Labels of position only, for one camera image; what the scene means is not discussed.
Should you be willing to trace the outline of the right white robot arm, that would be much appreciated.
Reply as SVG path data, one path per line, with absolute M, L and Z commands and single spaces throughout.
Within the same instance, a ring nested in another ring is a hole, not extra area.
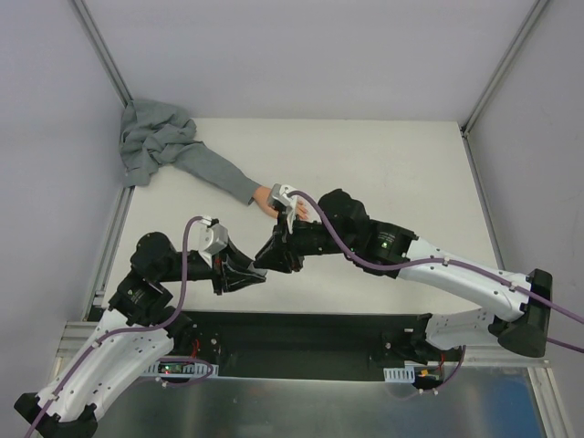
M 370 218 L 362 202 L 340 189 L 311 201 L 318 218 L 306 222 L 298 216 L 305 197 L 288 185 L 272 188 L 266 202 L 277 221 L 255 256 L 256 267 L 291 274 L 308 256 L 342 254 L 374 276 L 435 287 L 476 304 L 471 311 L 422 317 L 411 336 L 412 353 L 421 360 L 492 344 L 528 358 L 544 356 L 552 305 L 548 272 L 513 273 L 463 260 L 409 229 Z

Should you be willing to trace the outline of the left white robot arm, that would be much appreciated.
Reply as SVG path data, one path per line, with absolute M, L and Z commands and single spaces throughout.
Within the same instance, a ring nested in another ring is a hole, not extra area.
M 208 281 L 222 295 L 265 280 L 266 271 L 218 224 L 207 229 L 203 251 L 179 252 L 165 234 L 146 234 L 85 344 L 44 389 L 22 394 L 16 411 L 43 437 L 92 436 L 106 410 L 152 363 L 170 353 L 189 362 L 200 346 L 194 322 L 181 304 L 171 306 L 164 283 Z

